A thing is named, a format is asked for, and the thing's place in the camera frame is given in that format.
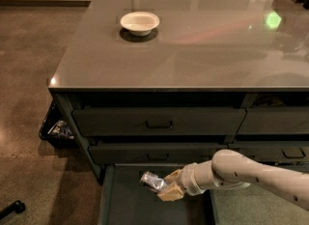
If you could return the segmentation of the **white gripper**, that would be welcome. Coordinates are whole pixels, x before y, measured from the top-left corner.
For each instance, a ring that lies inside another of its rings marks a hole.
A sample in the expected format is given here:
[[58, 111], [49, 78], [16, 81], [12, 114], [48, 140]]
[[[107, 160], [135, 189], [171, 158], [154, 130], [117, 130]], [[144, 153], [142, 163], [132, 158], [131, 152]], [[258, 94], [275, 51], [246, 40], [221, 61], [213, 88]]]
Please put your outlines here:
[[167, 175], [164, 180], [169, 185], [157, 194], [158, 198], [166, 202], [182, 199], [184, 192], [190, 196], [203, 194], [205, 190], [197, 184], [195, 179], [196, 166], [196, 163], [191, 163], [185, 165], [182, 170], [178, 169]]

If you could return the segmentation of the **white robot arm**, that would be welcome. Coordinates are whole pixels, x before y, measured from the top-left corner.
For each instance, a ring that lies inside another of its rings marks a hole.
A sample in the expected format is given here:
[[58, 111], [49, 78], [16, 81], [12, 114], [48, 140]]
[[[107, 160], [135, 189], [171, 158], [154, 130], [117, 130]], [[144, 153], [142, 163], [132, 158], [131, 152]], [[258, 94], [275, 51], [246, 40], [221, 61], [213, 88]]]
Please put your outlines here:
[[158, 192], [162, 201], [180, 200], [185, 194], [210, 189], [259, 187], [309, 211], [309, 175], [268, 166], [232, 150], [220, 150], [212, 159], [191, 163], [166, 176], [167, 186]]

